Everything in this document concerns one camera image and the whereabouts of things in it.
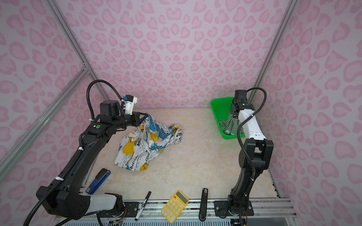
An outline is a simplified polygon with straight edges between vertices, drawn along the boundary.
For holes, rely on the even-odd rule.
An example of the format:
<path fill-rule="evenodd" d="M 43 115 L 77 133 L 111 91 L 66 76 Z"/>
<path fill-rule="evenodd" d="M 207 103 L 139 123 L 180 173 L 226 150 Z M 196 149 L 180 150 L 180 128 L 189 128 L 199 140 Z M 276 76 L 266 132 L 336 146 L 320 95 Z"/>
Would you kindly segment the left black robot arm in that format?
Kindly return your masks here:
<path fill-rule="evenodd" d="M 86 100 L 90 110 L 90 125 L 78 137 L 78 149 L 65 168 L 54 178 L 49 186 L 41 186 L 36 196 L 38 202 L 24 221 L 28 226 L 38 209 L 43 206 L 51 215 L 65 217 L 66 221 L 78 220 L 90 214 L 108 212 L 112 216 L 125 216 L 125 206 L 121 195 L 106 193 L 105 195 L 81 195 L 83 180 L 100 151 L 111 137 L 129 126 L 137 127 L 147 115 L 127 110 L 126 103 L 136 103 L 131 95 L 124 97 L 117 92 L 118 100 L 106 100 L 100 104 L 100 114 L 95 115 L 90 90 L 96 83 L 112 85 L 105 80 L 92 81 L 86 90 Z"/>

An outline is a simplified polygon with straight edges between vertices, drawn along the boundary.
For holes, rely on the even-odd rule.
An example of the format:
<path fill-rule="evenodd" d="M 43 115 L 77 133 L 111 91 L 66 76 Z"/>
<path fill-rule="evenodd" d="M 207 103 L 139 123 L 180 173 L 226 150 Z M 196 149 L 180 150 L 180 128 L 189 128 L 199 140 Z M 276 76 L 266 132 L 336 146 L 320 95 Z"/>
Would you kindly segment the colourful printed white shirt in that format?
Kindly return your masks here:
<path fill-rule="evenodd" d="M 166 126 L 148 114 L 140 126 L 121 140 L 115 165 L 130 171 L 144 171 L 166 147 L 180 143 L 182 133 L 179 124 Z"/>

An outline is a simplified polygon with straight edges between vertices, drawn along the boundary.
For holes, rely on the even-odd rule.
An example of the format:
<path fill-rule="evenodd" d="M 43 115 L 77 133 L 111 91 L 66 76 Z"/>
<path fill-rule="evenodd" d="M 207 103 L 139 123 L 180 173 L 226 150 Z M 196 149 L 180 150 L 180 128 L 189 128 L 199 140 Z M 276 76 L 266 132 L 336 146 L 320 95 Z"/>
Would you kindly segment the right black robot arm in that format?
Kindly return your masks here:
<path fill-rule="evenodd" d="M 248 102 L 250 91 L 262 91 L 264 98 L 255 109 Z M 267 94 L 263 88 L 236 90 L 231 99 L 231 107 L 226 120 L 219 122 L 220 129 L 225 135 L 236 136 L 240 145 L 239 166 L 241 172 L 235 187 L 228 195 L 227 201 L 215 201 L 215 215 L 220 218 L 237 216 L 241 225 L 247 223 L 247 217 L 254 214 L 249 200 L 252 187 L 256 179 L 267 170 L 270 165 L 274 144 L 262 133 L 256 120 L 256 115 L 266 103 Z"/>

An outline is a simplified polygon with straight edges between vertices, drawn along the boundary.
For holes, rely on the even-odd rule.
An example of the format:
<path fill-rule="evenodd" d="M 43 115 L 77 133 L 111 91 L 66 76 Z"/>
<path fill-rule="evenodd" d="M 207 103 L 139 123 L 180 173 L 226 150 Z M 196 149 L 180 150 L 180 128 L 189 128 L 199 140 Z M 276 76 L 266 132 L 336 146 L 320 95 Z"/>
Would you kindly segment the green white striped garment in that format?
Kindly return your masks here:
<path fill-rule="evenodd" d="M 226 120 L 219 121 L 221 130 L 226 135 L 236 135 L 240 121 L 233 114 L 229 113 Z"/>

